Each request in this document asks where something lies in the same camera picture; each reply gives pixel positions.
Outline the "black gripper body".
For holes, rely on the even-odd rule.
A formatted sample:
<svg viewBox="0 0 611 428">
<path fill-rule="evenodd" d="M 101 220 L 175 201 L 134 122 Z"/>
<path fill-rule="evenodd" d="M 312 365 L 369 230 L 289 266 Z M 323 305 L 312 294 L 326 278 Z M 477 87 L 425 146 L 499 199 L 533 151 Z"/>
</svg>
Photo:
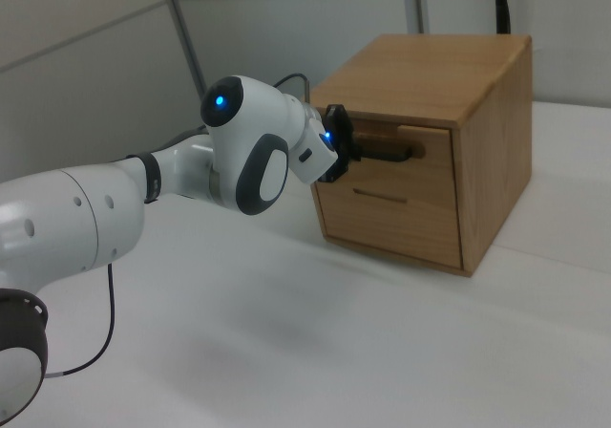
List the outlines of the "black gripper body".
<svg viewBox="0 0 611 428">
<path fill-rule="evenodd" d="M 344 129 L 342 128 L 342 124 L 335 119 L 327 120 L 327 140 L 338 156 L 336 161 L 337 167 L 344 168 L 347 165 L 347 148 L 345 147 Z"/>
</svg>

